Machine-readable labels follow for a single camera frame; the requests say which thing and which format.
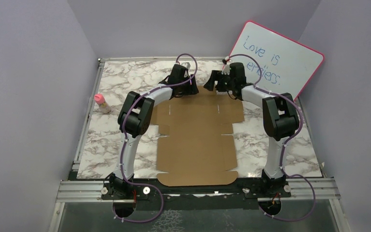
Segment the brown cardboard box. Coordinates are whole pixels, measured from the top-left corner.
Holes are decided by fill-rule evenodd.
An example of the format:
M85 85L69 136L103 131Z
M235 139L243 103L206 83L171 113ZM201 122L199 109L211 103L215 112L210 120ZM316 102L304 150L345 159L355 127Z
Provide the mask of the brown cardboard box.
M157 179L165 186L228 185L238 177L233 124L244 121L243 104L198 90L154 107L151 122L160 134Z

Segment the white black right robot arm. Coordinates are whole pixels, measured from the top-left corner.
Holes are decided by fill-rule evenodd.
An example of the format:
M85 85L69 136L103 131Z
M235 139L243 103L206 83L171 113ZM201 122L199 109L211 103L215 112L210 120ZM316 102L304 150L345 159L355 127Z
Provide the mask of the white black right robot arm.
M234 100L252 103L262 109L263 126L268 136L266 165L261 173L260 192L272 196L285 185L284 151L287 143L301 127L298 106L290 93L273 93L248 83L244 65L230 63L224 70L213 70L204 88L226 92Z

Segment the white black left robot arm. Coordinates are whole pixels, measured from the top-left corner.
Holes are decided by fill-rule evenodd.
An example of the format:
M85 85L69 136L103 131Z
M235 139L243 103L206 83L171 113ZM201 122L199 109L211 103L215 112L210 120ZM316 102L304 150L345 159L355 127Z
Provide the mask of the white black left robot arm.
M130 91L118 116L122 145L118 164L109 177L109 188L120 198L131 195L134 176L134 160L142 135L148 130L153 109L156 105L175 96L198 93L194 75L189 75L190 63L176 63L171 73L158 85L146 92Z

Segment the pink framed whiteboard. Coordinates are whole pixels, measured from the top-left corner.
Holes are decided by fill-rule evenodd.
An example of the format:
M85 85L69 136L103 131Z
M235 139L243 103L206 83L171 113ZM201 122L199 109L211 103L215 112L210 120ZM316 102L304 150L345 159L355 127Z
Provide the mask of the pink framed whiteboard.
M325 59L322 53L252 21L245 23L229 56L231 62L244 64L247 82L288 92L294 100Z

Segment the pink capped small bottle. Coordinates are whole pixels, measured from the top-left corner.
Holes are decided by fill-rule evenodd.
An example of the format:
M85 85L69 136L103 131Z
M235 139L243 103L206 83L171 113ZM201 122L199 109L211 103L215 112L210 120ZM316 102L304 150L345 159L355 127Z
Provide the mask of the pink capped small bottle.
M108 114L108 113L111 112L111 107L106 102L106 100L105 100L105 98L104 98L104 96L102 94L95 94L94 95L94 101L96 102L96 104L98 105L100 111L103 114Z

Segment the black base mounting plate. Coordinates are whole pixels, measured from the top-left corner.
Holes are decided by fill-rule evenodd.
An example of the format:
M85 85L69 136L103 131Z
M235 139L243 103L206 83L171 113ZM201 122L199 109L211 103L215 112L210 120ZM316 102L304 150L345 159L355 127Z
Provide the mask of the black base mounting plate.
M260 191L261 178L237 178L228 185L168 187L156 178L135 178L128 195L120 195L100 179L69 180L60 185L59 200L69 202L112 203L118 208L132 207L139 211L253 209L261 201L279 202L291 197L288 182L269 193Z

